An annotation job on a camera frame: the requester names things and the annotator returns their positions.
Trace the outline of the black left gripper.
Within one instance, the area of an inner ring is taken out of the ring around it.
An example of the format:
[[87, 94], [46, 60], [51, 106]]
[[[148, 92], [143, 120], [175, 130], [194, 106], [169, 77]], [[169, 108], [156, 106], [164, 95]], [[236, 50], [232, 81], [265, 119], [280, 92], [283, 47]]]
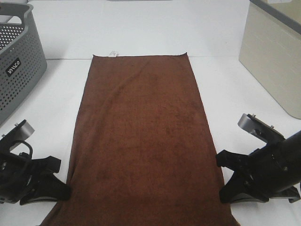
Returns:
[[[23, 144], [29, 153], [19, 155], [10, 152], [14, 145]], [[71, 188], [56, 178], [48, 175], [32, 182], [33, 175], [58, 173], [61, 160], [48, 156], [32, 160], [33, 148], [22, 140], [0, 141], [0, 202], [1, 204], [26, 205], [36, 202], [66, 201], [71, 197]]]

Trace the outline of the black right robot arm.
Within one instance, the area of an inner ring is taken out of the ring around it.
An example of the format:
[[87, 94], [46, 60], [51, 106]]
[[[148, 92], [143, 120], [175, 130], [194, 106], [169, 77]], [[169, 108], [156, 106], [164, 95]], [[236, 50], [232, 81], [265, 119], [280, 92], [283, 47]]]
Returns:
[[256, 149], [249, 155], [223, 150], [217, 166], [233, 170], [219, 191], [222, 203], [268, 202], [269, 199], [300, 200], [295, 184], [301, 181], [301, 134]]

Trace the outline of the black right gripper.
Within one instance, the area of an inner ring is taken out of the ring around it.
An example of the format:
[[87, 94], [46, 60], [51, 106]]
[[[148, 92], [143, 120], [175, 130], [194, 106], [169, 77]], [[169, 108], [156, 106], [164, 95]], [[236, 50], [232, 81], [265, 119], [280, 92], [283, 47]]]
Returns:
[[261, 202], [270, 198], [292, 199], [292, 185], [287, 173], [287, 141], [266, 145], [249, 155], [222, 150], [216, 155], [218, 167], [234, 173], [219, 191], [222, 203]]

